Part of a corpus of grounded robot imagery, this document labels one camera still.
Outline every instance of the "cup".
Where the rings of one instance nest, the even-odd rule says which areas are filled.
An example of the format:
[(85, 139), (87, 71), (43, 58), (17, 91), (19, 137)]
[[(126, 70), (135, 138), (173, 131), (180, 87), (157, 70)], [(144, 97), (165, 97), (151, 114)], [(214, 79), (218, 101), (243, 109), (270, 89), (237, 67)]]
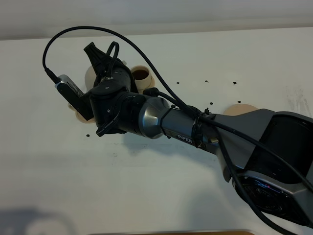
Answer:
[(131, 72), (139, 93), (142, 94), (144, 89), (155, 86), (155, 80), (147, 67), (138, 65), (133, 67)]

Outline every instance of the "white tabletop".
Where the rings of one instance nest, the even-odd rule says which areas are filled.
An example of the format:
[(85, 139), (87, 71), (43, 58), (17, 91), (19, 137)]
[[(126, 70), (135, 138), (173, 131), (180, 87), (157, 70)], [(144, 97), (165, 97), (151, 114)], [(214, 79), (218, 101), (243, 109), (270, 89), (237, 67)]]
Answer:
[[(221, 113), (240, 100), (312, 116), (313, 28), (129, 38), (174, 92), (201, 110)], [(86, 91), (90, 62), (83, 48), (94, 42), (106, 51), (112, 40), (120, 43), (119, 58), (130, 68), (146, 65), (113, 37), (58, 39), (47, 65)], [(245, 229), (277, 234), (224, 181), (214, 155), (166, 137), (99, 138), (95, 124), (79, 122), (42, 68), (47, 42), (0, 42), (0, 233)], [(158, 81), (156, 87), (164, 91)], [(270, 218), (298, 234), (313, 232)]]

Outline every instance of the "white surface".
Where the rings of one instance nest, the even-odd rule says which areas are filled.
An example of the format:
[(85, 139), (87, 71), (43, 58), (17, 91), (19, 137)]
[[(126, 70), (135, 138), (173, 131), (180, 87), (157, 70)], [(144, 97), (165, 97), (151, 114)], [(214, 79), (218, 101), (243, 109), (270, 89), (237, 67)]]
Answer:
[[(313, 28), (130, 37), (170, 87), (201, 110), (221, 113), (240, 100), (310, 117), (312, 38)], [(83, 48), (93, 41), (106, 50), (112, 40), (120, 43), (119, 58), (130, 68), (146, 65), (112, 37), (58, 39), (47, 65), (86, 90), (90, 63)], [(47, 42), (0, 42), (0, 228), (6, 220), (16, 228), (34, 218), (27, 235), (201, 229), (277, 234), (224, 181), (215, 156), (165, 137), (99, 138), (94, 124), (80, 123), (42, 68)], [(157, 80), (156, 86), (164, 90)], [(22, 213), (25, 208), (52, 216), (42, 220)], [(297, 234), (312, 234), (274, 221)]]
[[(0, 38), (52, 37), (77, 25), (123, 34), (313, 26), (309, 0), (2, 0)], [(76, 35), (102, 35), (80, 31)]]

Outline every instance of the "cable connector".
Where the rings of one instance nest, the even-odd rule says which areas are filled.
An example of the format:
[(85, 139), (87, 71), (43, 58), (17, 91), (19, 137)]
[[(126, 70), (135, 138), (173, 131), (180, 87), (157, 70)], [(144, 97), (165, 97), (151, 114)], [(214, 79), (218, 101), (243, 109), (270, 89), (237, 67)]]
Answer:
[(58, 78), (50, 69), (46, 68), (45, 69), (46, 74), (48, 75), (49, 78), (51, 78), (51, 80), (57, 84), (59, 83), (61, 80), (60, 78)]
[(156, 87), (148, 88), (145, 89), (142, 94), (158, 97), (158, 89)]

